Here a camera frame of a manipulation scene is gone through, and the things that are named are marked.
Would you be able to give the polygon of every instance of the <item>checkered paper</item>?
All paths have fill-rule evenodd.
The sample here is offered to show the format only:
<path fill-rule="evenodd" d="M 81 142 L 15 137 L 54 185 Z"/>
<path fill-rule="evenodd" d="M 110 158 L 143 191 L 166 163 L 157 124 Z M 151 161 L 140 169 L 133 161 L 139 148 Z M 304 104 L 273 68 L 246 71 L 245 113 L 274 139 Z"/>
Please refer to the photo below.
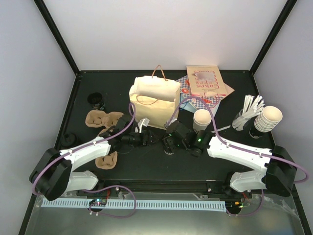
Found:
<path fill-rule="evenodd" d="M 181 96 L 183 98 L 187 98 L 191 96 L 192 94 L 190 91 L 188 76 L 182 77 L 178 79 L 177 81 L 180 83 Z M 199 95 L 198 97 L 202 98 L 207 103 L 207 105 L 212 109 L 212 108 L 215 108 L 219 104 L 219 102 L 225 98 L 225 95 L 221 94 L 221 95 L 215 95 L 215 96 L 209 96 L 209 97 L 202 97 Z M 191 99 L 189 103 L 192 106 L 194 106 L 196 109 L 205 109 L 205 105 L 197 99 Z"/>

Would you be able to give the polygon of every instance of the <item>black frame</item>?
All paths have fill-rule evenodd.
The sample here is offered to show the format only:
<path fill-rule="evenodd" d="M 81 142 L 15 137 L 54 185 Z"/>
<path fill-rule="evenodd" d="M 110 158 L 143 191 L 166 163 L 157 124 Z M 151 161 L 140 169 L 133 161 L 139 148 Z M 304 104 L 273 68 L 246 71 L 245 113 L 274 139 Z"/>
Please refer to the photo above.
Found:
<path fill-rule="evenodd" d="M 59 44 L 60 49 L 63 52 L 64 56 L 66 57 L 66 59 L 67 59 L 69 65 L 71 66 L 74 74 L 76 75 L 75 82 L 74 82 L 74 85 L 73 85 L 73 88 L 72 88 L 72 91 L 71 91 L 71 94 L 70 94 L 70 98 L 69 98 L 69 101 L 68 101 L 68 104 L 67 104 L 67 108 L 66 108 L 66 111 L 65 111 L 65 115 L 64 115 L 63 120 L 62 120 L 61 128 L 60 128 L 60 131 L 58 133 L 58 137 L 57 137 L 57 140 L 56 140 L 56 143 L 55 143 L 55 148 L 59 149 L 60 148 L 60 141 L 59 141 L 60 140 L 60 136 L 62 136 L 62 134 L 64 132 L 64 127 L 67 126 L 68 117 L 69 117 L 69 115 L 71 113 L 71 110 L 72 110 L 72 107 L 73 107 L 73 104 L 74 104 L 74 101 L 75 101 L 76 93 L 77 93 L 78 88 L 79 88 L 80 80 L 81 80 L 81 77 L 82 77 L 81 76 L 82 71 L 80 71 L 78 69 L 78 67 L 77 67 L 77 65 L 76 65 L 76 63 L 75 63 L 75 61 L 74 61 L 74 59 L 73 59 L 73 57 L 72 57 L 72 55 L 71 55 L 67 45 L 65 43 L 65 41 L 63 40 L 63 38 L 61 36 L 60 31 L 57 28 L 57 25 L 55 24 L 55 22 L 54 22 L 54 20 L 53 20 L 53 18 L 51 16 L 47 6 L 44 3 L 44 0 L 34 0 L 34 2 L 36 4 L 36 6 L 38 7 L 40 13 L 42 14 L 44 20 L 46 21 L 48 27 L 50 28 L 51 33 L 53 34 L 55 40 Z M 287 17 L 289 16 L 289 14 L 292 11 L 292 9 L 293 9 L 294 5 L 296 4 L 296 2 L 297 2 L 297 0 L 287 0 L 284 8 L 282 9 L 279 17 L 276 20 L 272 30 L 270 31 L 266 41 L 264 42 L 260 52 L 258 53 L 257 58 L 255 59 L 251 69 L 249 70 L 249 73 L 251 75 L 252 81 L 254 81 L 254 83 L 255 83 L 255 80 L 254 80 L 254 77 L 253 77 L 254 74 L 256 73 L 257 69 L 259 68 L 262 60 L 264 59 L 264 57 L 265 57 L 266 53 L 268 52 L 270 46 L 274 42 L 276 36 L 278 35 L 280 29 L 282 28 L 283 24 L 285 23 Z M 311 235 L 312 232 L 310 230 L 310 227 L 309 227 L 307 218 L 305 216 L 305 213 L 304 213 L 304 210 L 303 210 L 303 207 L 302 207 L 302 204 L 301 204 L 301 201 L 300 201 L 297 189 L 295 187 L 293 187 L 292 196 L 293 196 L 293 199 L 294 199 L 297 211 L 299 213 L 299 217 L 300 217 L 301 224 L 302 224 L 302 227 L 304 229 L 304 232 L 305 232 L 306 235 Z M 30 219 L 33 206 L 35 204 L 35 200 L 36 200 L 36 196 L 32 195 L 31 199 L 30 199 L 30 202 L 29 202 L 29 205 L 27 207 L 25 216 L 24 216 L 24 220 L 23 220 L 22 225 L 21 225 L 21 229 L 20 229 L 20 232 L 19 232 L 20 235 L 23 235 L 26 232 L 27 224 L 28 224 L 28 221 Z"/>

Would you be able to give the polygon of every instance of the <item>black metal beam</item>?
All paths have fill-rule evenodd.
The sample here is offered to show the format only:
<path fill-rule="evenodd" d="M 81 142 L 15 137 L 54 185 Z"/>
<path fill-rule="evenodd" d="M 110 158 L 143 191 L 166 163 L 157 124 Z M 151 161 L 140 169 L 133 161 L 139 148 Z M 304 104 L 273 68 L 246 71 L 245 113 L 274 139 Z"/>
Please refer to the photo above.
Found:
<path fill-rule="evenodd" d="M 296 4 L 297 0 L 287 0 L 283 10 L 281 11 L 280 15 L 278 16 L 272 30 L 270 31 L 268 38 L 266 38 L 265 43 L 263 44 L 258 56 L 256 57 L 251 69 L 250 73 L 252 75 L 258 70 L 261 62 L 263 61 L 266 53 L 268 52 L 270 46 L 274 42 L 277 34 L 279 33 L 280 29 L 282 28 L 284 22 L 286 21 L 289 13 L 293 9 L 294 5 Z"/>
<path fill-rule="evenodd" d="M 52 16 L 50 15 L 50 12 L 48 11 L 47 6 L 45 5 L 43 0 L 34 0 L 35 4 L 37 5 L 39 11 L 41 12 L 45 22 L 47 23 L 48 27 L 50 28 L 55 40 L 59 44 L 59 47 L 61 48 L 64 56 L 66 57 L 69 65 L 71 66 L 73 72 L 75 75 L 79 73 L 79 69 L 72 57 L 72 55 L 69 52 L 69 49 L 67 45 L 65 44 L 65 41 L 63 40 L 60 31 L 58 30 L 57 25 L 55 24 Z"/>

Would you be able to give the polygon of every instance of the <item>bag handle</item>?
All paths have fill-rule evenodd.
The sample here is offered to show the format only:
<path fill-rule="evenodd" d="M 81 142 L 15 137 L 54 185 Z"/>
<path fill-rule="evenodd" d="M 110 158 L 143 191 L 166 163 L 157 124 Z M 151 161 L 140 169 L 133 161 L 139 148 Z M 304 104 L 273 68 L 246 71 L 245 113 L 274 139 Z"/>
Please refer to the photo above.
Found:
<path fill-rule="evenodd" d="M 153 73 L 152 73 L 152 75 L 151 75 L 151 78 L 152 78 L 153 75 L 155 74 L 155 72 L 156 72 L 156 70 L 157 70 L 158 67 L 161 68 L 161 72 L 162 72 L 162 75 L 163 75 L 164 80 L 165 80 L 165 81 L 168 81 L 168 79 L 165 78 L 165 74 L 164 74 L 164 72 L 163 72 L 163 69 L 162 69 L 162 66 L 161 66 L 161 65 L 158 65 L 158 66 L 155 68 L 155 70 L 153 71 Z"/>
<path fill-rule="evenodd" d="M 154 103 L 156 103 L 159 99 L 156 99 L 156 101 L 154 101 L 153 103 L 151 103 L 151 104 L 143 104 L 143 103 L 141 103 L 139 100 L 138 100 L 138 96 L 143 96 L 143 95 L 137 95 L 136 96 L 136 100 L 138 101 L 138 103 L 140 103 L 140 104 L 142 104 L 142 105 L 152 105 L 152 104 L 154 104 Z"/>

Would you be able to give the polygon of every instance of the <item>brown paper bag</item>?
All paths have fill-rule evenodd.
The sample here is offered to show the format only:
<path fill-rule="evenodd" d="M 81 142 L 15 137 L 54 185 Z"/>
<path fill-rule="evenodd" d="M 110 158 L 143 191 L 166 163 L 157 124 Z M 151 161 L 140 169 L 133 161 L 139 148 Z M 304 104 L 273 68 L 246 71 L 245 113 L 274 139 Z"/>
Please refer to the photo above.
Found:
<path fill-rule="evenodd" d="M 148 118 L 149 126 L 165 129 L 164 124 L 179 104 L 180 83 L 166 79 L 162 68 L 163 78 L 153 76 L 156 69 L 152 76 L 137 77 L 129 96 L 136 107 L 136 120 Z"/>

